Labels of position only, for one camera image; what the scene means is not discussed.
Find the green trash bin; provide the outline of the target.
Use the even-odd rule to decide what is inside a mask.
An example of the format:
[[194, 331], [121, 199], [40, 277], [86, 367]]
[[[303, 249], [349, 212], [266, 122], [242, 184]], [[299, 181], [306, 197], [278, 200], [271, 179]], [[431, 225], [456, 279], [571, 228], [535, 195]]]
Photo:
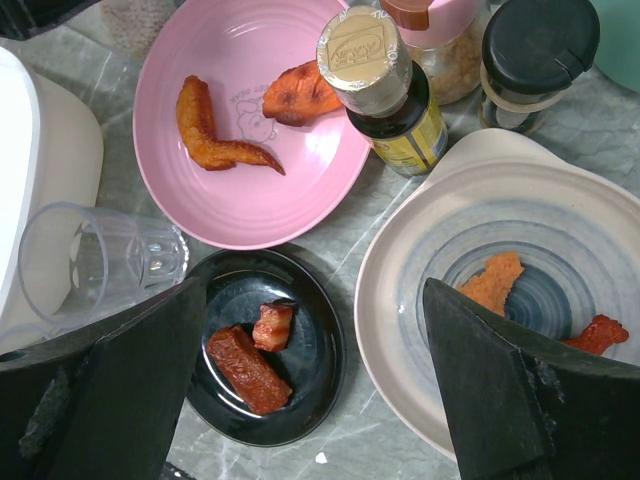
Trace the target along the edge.
[[613, 82], [639, 92], [639, 0], [593, 0], [600, 20], [595, 64]]

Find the orange nugget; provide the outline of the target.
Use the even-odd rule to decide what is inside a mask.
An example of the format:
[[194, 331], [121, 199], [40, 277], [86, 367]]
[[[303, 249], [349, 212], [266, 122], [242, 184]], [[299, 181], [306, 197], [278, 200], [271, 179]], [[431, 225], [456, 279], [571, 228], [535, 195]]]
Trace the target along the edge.
[[487, 260], [481, 274], [471, 277], [458, 290], [491, 312], [505, 316], [507, 297], [523, 271], [516, 252], [499, 253]]

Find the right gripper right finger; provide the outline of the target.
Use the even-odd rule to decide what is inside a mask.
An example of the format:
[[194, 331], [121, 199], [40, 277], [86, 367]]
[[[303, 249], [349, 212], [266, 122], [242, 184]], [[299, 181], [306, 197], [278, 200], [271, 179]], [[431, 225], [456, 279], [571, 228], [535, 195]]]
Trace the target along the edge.
[[429, 350], [464, 479], [636, 479], [639, 369], [423, 290]]

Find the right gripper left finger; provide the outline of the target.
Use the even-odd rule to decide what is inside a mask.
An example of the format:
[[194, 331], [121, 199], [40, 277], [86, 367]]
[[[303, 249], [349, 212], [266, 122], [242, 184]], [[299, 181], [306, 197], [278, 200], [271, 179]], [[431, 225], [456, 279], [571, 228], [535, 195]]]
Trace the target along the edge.
[[1, 357], [4, 479], [158, 479], [200, 349], [191, 278]]

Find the small pork belly piece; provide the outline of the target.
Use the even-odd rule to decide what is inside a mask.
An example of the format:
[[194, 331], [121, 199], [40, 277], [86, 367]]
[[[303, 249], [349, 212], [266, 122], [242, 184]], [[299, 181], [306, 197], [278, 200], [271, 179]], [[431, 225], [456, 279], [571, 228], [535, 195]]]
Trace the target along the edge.
[[254, 346], [267, 352], [286, 348], [294, 309], [284, 304], [266, 303], [260, 306], [260, 318], [252, 330]]

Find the red meat slab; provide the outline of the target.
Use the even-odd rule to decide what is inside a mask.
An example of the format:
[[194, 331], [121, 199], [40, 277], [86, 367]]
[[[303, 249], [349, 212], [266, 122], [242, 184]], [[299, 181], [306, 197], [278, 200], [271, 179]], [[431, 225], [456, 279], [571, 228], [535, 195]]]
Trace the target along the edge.
[[288, 403], [293, 390], [268, 364], [242, 326], [215, 332], [207, 341], [206, 351], [253, 414], [270, 414]]

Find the chicken wing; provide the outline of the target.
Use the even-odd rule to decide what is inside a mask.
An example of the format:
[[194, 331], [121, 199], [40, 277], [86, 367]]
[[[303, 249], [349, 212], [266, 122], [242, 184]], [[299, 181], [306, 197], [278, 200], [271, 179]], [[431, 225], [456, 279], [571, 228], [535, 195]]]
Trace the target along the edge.
[[229, 170], [243, 163], [266, 166], [285, 175], [276, 158], [262, 147], [217, 137], [208, 84], [195, 75], [184, 80], [176, 103], [176, 121], [189, 156], [207, 171]]

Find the black cap pepper shaker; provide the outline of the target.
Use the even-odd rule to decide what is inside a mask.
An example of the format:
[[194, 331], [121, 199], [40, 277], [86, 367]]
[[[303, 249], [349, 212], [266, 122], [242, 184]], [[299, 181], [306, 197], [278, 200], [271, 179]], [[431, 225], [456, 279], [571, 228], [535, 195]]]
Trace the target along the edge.
[[599, 17], [589, 1], [504, 2], [483, 37], [482, 126], [532, 133], [592, 67], [599, 42]]

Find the pink lid seasoning jar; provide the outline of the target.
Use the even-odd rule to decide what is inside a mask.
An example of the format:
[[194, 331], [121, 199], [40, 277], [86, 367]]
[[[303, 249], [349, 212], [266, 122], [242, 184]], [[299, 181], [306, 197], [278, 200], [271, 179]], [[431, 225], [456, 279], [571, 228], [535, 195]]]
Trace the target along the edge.
[[411, 58], [440, 105], [457, 102], [480, 83], [482, 40], [491, 17], [484, 0], [381, 0]]

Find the red chicken piece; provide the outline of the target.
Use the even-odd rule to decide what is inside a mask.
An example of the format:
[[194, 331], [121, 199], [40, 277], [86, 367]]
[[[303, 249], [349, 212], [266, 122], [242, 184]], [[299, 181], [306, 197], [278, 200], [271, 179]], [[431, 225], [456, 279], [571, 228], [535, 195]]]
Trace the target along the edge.
[[617, 320], [596, 315], [578, 336], [564, 339], [562, 343], [600, 356], [612, 345], [626, 342], [629, 336], [629, 332]]

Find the clear plastic cup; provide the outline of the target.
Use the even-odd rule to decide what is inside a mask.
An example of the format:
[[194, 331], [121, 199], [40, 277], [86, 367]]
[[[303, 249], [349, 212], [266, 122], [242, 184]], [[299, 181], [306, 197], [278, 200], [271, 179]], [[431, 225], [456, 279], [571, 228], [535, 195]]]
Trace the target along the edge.
[[1, 351], [9, 352], [50, 339], [50, 334], [34, 324], [12, 326], [1, 334]]
[[26, 224], [18, 278], [40, 320], [73, 329], [180, 283], [189, 257], [181, 230], [165, 219], [54, 202]]

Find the beige blue ceramic plate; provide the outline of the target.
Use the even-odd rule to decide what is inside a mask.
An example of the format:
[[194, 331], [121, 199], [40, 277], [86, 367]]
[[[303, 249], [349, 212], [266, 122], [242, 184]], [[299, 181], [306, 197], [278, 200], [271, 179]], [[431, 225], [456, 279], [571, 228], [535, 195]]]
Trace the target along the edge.
[[428, 278], [458, 287], [489, 258], [523, 266], [507, 316], [555, 339], [598, 315], [629, 339], [606, 351], [639, 360], [639, 200], [536, 142], [499, 129], [460, 140], [372, 241], [360, 268], [354, 324], [378, 392], [418, 436], [454, 453], [429, 351]]

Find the white plastic tub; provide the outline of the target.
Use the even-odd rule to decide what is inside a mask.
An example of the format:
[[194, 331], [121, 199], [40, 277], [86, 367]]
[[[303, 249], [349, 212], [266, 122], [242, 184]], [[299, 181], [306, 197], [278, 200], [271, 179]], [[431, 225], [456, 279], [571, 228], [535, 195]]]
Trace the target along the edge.
[[1, 51], [1, 334], [34, 324], [54, 327], [26, 303], [18, 278], [19, 244], [42, 207], [96, 202], [103, 136], [91, 110], [73, 93]]

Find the brown sauce bottle yellow label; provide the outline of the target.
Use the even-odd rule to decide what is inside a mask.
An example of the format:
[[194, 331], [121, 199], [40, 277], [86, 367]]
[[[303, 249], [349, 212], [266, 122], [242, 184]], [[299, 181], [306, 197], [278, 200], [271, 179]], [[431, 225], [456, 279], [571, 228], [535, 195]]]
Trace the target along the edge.
[[448, 142], [425, 72], [392, 17], [371, 6], [341, 11], [316, 47], [320, 74], [376, 154], [405, 176], [428, 174]]

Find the black lid spice jar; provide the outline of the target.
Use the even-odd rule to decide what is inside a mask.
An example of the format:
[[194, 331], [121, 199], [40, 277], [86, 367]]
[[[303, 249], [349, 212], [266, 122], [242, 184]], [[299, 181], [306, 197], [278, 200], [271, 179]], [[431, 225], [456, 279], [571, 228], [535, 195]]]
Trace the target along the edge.
[[107, 0], [100, 2], [99, 10], [116, 49], [143, 60], [176, 5], [171, 0]]

